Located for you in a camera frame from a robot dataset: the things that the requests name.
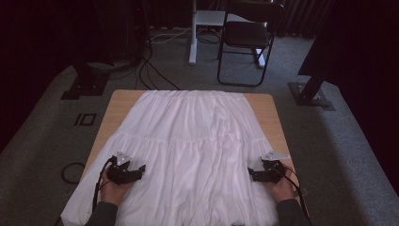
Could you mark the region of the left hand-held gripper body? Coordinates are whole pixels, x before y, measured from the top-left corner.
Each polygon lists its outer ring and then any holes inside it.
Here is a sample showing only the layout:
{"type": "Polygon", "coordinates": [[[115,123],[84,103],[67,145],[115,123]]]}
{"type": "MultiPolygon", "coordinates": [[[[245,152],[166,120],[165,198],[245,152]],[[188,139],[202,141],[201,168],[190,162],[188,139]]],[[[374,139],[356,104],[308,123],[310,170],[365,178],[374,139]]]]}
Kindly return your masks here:
{"type": "Polygon", "coordinates": [[[107,176],[116,185],[128,184],[130,175],[138,175],[129,170],[132,158],[125,153],[117,152],[111,157],[111,166],[108,169],[107,176]]]}

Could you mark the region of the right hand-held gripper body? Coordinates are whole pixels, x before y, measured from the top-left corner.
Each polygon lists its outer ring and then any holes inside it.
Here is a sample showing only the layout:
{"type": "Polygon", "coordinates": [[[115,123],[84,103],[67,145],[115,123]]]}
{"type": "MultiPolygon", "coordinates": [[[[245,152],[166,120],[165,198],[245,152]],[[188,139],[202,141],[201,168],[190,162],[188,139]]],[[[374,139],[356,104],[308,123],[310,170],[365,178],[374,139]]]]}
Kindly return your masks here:
{"type": "Polygon", "coordinates": [[[258,175],[258,178],[262,178],[263,182],[276,184],[284,175],[285,167],[281,163],[282,160],[289,159],[291,156],[287,153],[279,153],[271,151],[261,157],[263,163],[263,170],[258,175]]]}

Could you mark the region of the white skirt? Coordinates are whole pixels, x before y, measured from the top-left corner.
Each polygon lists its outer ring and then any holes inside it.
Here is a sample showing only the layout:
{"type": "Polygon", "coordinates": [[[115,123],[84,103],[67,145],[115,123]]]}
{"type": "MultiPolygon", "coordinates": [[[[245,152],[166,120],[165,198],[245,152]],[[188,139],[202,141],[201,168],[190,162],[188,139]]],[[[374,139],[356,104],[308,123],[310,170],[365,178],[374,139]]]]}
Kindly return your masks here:
{"type": "Polygon", "coordinates": [[[246,97],[213,90],[147,91],[104,144],[61,214],[84,226],[105,161],[125,153],[146,170],[117,226],[275,226],[273,198],[250,179],[272,147],[246,97]]]}

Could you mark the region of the person's left hand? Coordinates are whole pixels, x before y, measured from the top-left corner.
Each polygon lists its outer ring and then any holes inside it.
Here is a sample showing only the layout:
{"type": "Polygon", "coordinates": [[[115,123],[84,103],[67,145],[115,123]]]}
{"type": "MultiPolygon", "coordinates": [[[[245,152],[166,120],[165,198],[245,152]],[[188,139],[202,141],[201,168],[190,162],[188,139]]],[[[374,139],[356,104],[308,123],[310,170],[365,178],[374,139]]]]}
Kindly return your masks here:
{"type": "Polygon", "coordinates": [[[127,192],[134,186],[135,183],[132,182],[118,186],[108,178],[107,173],[108,169],[105,169],[100,185],[101,201],[119,206],[123,202],[127,192]]]}

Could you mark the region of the person's right hand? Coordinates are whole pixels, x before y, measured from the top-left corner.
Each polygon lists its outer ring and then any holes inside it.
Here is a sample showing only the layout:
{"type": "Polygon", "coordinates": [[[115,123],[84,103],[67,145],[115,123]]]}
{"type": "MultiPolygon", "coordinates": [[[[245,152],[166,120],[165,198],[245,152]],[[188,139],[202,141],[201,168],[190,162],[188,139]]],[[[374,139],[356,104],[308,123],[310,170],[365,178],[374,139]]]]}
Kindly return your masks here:
{"type": "Polygon", "coordinates": [[[285,165],[285,177],[281,178],[276,184],[264,183],[264,187],[271,192],[277,203],[291,200],[295,197],[293,185],[290,182],[292,169],[285,165]]]}

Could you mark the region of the black floor tape marking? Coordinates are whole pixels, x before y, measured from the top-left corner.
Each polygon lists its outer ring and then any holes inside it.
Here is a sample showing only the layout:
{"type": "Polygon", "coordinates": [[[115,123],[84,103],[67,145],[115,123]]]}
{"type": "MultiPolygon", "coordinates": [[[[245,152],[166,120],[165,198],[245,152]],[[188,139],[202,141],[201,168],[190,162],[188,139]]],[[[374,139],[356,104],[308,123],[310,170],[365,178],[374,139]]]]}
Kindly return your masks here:
{"type": "Polygon", "coordinates": [[[75,126],[91,126],[96,120],[96,113],[79,113],[74,125],[75,126]]]}

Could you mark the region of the black stand base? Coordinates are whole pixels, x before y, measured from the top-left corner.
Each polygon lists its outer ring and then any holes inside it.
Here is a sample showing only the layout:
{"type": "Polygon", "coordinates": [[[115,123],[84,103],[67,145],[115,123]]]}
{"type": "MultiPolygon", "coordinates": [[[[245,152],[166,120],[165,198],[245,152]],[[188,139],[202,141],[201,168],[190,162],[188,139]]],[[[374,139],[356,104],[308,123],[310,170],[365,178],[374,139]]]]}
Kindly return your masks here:
{"type": "Polygon", "coordinates": [[[321,90],[323,82],[322,77],[312,76],[307,83],[289,83],[295,103],[301,106],[318,106],[324,111],[334,111],[333,103],[326,98],[321,90]]]}
{"type": "Polygon", "coordinates": [[[102,96],[110,73],[97,71],[87,63],[72,65],[77,75],[69,90],[66,90],[62,100],[78,100],[81,96],[102,96]]]}

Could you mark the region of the black folding chair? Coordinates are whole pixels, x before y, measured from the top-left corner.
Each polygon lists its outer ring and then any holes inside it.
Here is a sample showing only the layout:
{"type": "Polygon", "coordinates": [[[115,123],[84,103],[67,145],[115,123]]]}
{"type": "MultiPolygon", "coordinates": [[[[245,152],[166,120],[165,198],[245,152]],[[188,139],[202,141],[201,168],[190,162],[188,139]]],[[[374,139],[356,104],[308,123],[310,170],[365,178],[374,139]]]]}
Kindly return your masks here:
{"type": "Polygon", "coordinates": [[[256,88],[265,79],[274,38],[285,12],[284,5],[269,0],[230,0],[227,4],[221,39],[218,48],[217,81],[226,86],[256,88]],[[260,81],[243,84],[223,81],[221,78],[222,57],[224,54],[243,55],[244,52],[225,51],[224,46],[257,50],[255,61],[259,62],[267,51],[260,81]]]}

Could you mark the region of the dark curtain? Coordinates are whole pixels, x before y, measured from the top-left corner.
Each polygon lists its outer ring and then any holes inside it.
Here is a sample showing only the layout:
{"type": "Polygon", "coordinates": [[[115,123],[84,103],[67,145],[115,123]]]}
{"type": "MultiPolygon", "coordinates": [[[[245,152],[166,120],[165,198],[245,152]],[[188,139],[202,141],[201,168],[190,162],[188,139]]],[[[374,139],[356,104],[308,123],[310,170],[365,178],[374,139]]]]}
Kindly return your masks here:
{"type": "Polygon", "coordinates": [[[335,0],[274,0],[284,7],[277,30],[280,37],[315,37],[327,18],[335,0]]]}

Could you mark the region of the white desk frame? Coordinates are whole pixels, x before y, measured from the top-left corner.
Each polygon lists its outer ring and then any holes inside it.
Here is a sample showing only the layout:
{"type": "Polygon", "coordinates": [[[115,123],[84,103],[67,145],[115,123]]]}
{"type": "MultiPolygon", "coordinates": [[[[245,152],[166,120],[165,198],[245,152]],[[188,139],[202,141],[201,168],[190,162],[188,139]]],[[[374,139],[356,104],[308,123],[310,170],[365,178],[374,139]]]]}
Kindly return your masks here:
{"type": "Polygon", "coordinates": [[[188,64],[195,65],[197,63],[198,50],[198,34],[201,26],[218,26],[223,25],[225,12],[211,9],[197,9],[198,0],[192,0],[192,24],[191,24],[191,44],[189,51],[188,64]]]}

